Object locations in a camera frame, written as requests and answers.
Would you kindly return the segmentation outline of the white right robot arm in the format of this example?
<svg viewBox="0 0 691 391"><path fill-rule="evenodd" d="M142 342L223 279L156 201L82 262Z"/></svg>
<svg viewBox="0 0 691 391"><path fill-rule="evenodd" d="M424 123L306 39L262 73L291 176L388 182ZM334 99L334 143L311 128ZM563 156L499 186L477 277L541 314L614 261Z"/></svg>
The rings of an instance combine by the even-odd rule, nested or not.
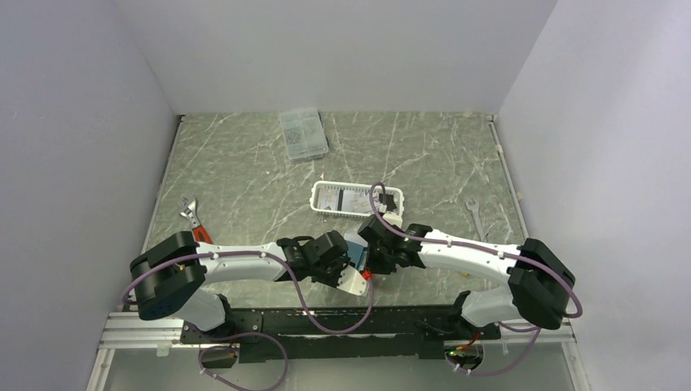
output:
<svg viewBox="0 0 691 391"><path fill-rule="evenodd" d="M403 231L372 215L358 229L367 243L366 267L387 275L398 268L466 272L496 283L482 292L462 292L449 316L449 327L468 338L480 327L525 319L535 327L556 330L573 301L573 273L542 241L487 244L461 239L431 226L411 224Z"/></svg>

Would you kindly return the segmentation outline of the white plastic basket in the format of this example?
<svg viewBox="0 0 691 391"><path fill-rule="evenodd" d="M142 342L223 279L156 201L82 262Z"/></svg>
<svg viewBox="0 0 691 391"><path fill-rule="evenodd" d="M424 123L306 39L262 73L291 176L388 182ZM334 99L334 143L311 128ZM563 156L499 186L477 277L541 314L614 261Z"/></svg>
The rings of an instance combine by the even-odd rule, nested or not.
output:
<svg viewBox="0 0 691 391"><path fill-rule="evenodd" d="M309 204L316 213L342 217L368 217L374 210L384 211L385 216L403 219L403 192L397 187L376 187L352 182L320 180L311 188Z"/></svg>

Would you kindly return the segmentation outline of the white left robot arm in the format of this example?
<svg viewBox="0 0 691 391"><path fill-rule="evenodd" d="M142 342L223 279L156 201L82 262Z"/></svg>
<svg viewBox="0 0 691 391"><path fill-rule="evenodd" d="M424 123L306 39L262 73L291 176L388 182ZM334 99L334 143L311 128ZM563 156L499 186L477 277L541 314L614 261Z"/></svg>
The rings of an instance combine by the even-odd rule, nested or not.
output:
<svg viewBox="0 0 691 391"><path fill-rule="evenodd" d="M180 231L130 263L131 287L140 319L176 316L222 342L234 331L228 300L203 286L236 280L283 282L310 279L362 296L368 282L350 264L348 244L337 231L318 238L282 238L258 246L220 246Z"/></svg>

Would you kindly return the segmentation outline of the blue card holder wallet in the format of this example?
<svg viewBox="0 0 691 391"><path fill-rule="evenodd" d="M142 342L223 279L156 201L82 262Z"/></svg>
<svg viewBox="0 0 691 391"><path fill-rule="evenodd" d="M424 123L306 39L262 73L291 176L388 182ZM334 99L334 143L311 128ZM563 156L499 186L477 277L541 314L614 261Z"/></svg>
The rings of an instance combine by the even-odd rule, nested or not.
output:
<svg viewBox="0 0 691 391"><path fill-rule="evenodd" d="M350 264L358 271L365 270L366 258L368 252L368 242L358 234L356 227L350 228L343 235L347 245L347 255L350 259Z"/></svg>

